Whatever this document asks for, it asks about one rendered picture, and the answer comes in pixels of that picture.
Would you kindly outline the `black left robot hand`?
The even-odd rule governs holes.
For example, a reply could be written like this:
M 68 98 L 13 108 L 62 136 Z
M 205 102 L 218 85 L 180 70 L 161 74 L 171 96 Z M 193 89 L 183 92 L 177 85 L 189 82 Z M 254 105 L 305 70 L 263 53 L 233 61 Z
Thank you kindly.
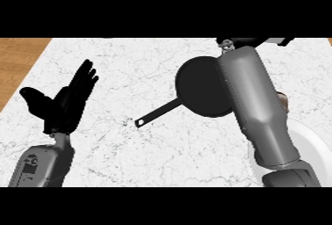
M 99 80 L 91 66 L 93 62 L 86 60 L 69 85 L 60 88 L 55 98 L 32 87 L 24 87 L 19 90 L 29 113 L 44 120 L 44 134 L 71 134 L 78 127 L 86 102 Z

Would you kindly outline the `white plate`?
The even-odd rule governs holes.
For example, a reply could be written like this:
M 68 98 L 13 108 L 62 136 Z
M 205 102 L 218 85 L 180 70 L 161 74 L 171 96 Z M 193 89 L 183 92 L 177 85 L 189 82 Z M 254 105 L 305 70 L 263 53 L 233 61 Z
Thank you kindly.
M 264 187 L 332 186 L 332 150 L 301 122 L 283 114 L 248 117 L 240 131 L 249 143 L 252 172 Z

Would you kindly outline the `brown bell pepper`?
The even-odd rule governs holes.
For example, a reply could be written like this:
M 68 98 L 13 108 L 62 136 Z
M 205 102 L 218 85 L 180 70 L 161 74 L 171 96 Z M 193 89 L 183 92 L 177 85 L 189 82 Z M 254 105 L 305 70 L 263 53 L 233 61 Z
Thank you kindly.
M 285 109 L 286 113 L 289 113 L 289 109 L 288 109 L 288 97 L 286 97 L 286 95 L 282 92 L 277 91 L 276 93 L 277 93 L 277 97 L 279 97 L 279 100 L 280 100 L 283 109 Z

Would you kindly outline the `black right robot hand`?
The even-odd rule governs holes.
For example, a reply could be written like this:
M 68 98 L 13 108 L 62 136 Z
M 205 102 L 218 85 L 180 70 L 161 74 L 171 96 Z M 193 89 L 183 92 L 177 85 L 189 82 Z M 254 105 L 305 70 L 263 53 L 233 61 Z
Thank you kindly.
M 233 43 L 236 48 L 249 46 L 258 47 L 264 42 L 274 43 L 277 46 L 285 47 L 294 38 L 217 38 L 217 43 L 221 43 L 229 40 Z

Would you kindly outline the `black frying pan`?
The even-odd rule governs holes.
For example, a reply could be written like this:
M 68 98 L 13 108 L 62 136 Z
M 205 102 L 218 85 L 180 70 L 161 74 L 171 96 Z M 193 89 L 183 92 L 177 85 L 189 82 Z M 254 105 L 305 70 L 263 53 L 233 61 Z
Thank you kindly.
M 218 118 L 232 113 L 215 57 L 199 56 L 183 63 L 176 76 L 176 90 L 177 98 L 134 121 L 137 127 L 180 105 L 195 114 L 210 118 Z

